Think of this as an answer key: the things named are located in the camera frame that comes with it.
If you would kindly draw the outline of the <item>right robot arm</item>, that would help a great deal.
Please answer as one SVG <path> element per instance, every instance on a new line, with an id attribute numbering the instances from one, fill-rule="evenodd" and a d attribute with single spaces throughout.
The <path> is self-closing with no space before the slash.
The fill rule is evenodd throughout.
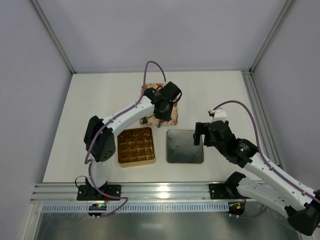
<path id="1" fill-rule="evenodd" d="M 253 173 L 265 182 L 255 183 L 234 172 L 225 182 L 232 193 L 254 199 L 284 216 L 298 232 L 311 236 L 320 224 L 320 192 L 294 179 L 247 139 L 237 138 L 227 121 L 197 122 L 194 145 L 215 147 L 230 163 Z"/>

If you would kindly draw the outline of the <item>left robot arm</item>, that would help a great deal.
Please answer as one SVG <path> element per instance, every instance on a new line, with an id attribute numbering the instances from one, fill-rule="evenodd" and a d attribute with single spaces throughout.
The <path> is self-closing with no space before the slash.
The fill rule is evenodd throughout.
<path id="1" fill-rule="evenodd" d="M 182 91 L 173 82 L 158 88 L 143 88 L 138 100 L 126 108 L 104 118 L 90 118 L 84 143 L 84 163 L 93 167 L 110 159 L 116 152 L 115 139 L 138 120 L 154 115 L 162 122 L 171 120 L 174 104 L 182 97 Z"/>

